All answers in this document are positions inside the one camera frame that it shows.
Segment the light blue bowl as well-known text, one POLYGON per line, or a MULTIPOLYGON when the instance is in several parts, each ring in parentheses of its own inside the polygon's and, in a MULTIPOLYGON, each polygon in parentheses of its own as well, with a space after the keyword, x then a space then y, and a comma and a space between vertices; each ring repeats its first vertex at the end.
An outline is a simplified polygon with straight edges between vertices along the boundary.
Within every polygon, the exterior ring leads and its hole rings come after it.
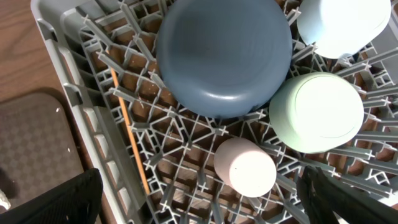
POLYGON ((390 0, 303 0, 297 29, 315 53, 330 59, 356 54, 376 38, 391 16, 390 0))

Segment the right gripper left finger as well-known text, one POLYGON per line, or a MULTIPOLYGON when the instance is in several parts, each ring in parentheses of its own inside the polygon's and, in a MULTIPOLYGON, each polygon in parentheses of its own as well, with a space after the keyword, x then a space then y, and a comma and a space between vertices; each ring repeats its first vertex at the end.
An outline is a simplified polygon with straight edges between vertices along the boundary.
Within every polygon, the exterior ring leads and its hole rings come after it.
POLYGON ((103 181, 92 168, 1 214, 1 223, 94 223, 101 210, 103 181))

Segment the mint green bowl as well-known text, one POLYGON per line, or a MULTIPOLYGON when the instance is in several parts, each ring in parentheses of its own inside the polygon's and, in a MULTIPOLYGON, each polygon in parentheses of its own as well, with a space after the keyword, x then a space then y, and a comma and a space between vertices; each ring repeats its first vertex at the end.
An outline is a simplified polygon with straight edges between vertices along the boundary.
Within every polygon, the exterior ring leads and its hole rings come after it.
POLYGON ((316 154, 352 140, 363 125, 364 106, 344 78, 317 72, 287 80, 271 99, 269 117, 286 146, 316 154))

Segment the wooden chopstick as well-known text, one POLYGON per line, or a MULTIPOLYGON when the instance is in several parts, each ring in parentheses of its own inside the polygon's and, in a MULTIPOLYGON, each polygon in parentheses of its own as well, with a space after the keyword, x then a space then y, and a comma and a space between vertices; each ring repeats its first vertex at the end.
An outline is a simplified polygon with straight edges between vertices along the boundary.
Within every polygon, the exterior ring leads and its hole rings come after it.
POLYGON ((144 192, 146 193, 146 195, 149 195, 150 194, 150 188, 149 188, 149 184, 147 182, 146 174, 145 174, 144 167, 143 167, 143 164, 142 164, 142 161, 141 161, 141 157, 140 157, 139 150, 138 150, 138 147, 137 147, 137 144, 136 144, 136 140, 134 138, 133 132, 131 131, 131 121, 129 119, 127 106, 126 106, 126 103, 125 103, 124 99, 121 98, 120 96, 118 97, 118 100, 119 100, 119 104, 120 104, 120 107, 121 107, 122 115, 123 115, 123 118, 124 118, 126 131, 128 133, 128 136, 129 136, 129 141, 130 141, 131 146, 132 146, 132 151, 133 151, 134 158, 135 158, 135 161, 136 161, 136 164, 137 164, 139 175, 140 175, 140 178, 142 180, 144 192))

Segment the dark blue plate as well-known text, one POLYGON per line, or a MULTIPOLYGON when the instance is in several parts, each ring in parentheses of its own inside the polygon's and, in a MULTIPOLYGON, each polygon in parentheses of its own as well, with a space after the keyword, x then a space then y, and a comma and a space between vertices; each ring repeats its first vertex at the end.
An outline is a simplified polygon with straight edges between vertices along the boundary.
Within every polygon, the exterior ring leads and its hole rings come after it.
POLYGON ((165 86, 188 110, 234 118, 274 95, 292 60, 292 34, 274 0, 177 0, 156 42, 165 86))

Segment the pink plastic cup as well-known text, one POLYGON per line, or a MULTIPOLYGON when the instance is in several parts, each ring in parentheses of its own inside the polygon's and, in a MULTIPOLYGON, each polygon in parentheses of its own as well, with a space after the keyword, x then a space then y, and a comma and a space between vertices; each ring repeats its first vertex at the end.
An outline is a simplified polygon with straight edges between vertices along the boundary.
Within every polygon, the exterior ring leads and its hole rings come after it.
POLYGON ((263 196, 276 182, 277 170, 271 156, 244 138, 221 143, 213 163, 218 177, 245 197, 263 196))

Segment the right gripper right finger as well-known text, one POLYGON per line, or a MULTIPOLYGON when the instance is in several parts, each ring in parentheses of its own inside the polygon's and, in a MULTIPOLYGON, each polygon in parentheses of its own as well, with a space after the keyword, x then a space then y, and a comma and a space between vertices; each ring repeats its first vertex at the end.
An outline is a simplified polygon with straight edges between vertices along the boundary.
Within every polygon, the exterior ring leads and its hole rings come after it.
POLYGON ((310 223, 334 223, 339 215, 348 223, 395 224, 397 210, 306 166, 297 180, 297 194, 310 223))

